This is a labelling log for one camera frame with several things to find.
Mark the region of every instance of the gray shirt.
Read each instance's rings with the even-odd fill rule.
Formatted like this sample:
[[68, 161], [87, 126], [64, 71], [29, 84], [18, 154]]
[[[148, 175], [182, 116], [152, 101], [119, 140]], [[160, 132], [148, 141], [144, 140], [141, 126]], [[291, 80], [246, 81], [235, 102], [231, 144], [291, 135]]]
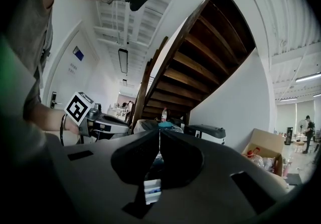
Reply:
[[51, 13], [51, 9], [45, 9], [43, 0], [21, 0], [5, 32], [12, 50], [36, 79], [25, 102], [25, 118], [41, 103], [40, 75], [52, 43]]

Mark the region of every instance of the white cube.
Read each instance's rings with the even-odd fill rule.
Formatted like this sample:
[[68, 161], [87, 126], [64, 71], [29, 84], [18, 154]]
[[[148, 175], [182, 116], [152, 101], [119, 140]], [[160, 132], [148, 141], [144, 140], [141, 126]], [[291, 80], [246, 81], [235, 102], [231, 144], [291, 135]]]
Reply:
[[79, 126], [94, 105], [85, 93], [75, 92], [65, 107], [65, 113]]

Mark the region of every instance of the staircase underside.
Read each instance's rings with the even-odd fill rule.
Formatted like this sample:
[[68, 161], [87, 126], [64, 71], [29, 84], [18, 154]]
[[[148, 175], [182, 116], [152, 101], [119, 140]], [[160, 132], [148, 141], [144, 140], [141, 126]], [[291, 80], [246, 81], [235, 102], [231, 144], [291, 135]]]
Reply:
[[143, 119], [181, 118], [215, 92], [255, 48], [232, 0], [205, 0], [187, 19], [147, 93]]

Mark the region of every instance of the ceiling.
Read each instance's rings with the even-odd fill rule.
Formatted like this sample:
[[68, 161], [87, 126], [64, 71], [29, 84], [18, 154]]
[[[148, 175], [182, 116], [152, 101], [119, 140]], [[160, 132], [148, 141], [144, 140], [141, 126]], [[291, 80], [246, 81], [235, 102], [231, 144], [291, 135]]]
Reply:
[[321, 79], [295, 83], [321, 71], [321, 30], [306, 0], [255, 0], [265, 25], [276, 103], [321, 93]]
[[[120, 81], [120, 93], [136, 97], [147, 59], [147, 51], [172, 0], [148, 0], [137, 12], [129, 4], [97, 2], [100, 27], [94, 27], [96, 38], [107, 46]], [[122, 73], [118, 49], [128, 50], [128, 73]], [[127, 86], [121, 82], [127, 80]]]

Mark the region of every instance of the ceiling light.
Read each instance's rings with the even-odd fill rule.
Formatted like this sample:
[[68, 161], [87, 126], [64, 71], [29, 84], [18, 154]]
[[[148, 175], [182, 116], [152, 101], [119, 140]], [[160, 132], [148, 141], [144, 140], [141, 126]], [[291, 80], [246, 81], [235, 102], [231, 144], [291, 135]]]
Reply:
[[297, 98], [291, 98], [291, 99], [282, 99], [280, 101], [292, 101], [292, 100], [297, 100]]
[[311, 79], [315, 79], [315, 78], [319, 78], [319, 77], [321, 77], [321, 73], [318, 72], [317, 74], [313, 74], [313, 75], [310, 75], [310, 76], [297, 78], [295, 80], [295, 82], [307, 81], [307, 80], [311, 80]]
[[119, 64], [120, 64], [120, 70], [122, 73], [127, 73], [127, 66], [128, 66], [128, 51], [124, 49], [118, 50], [119, 55]]

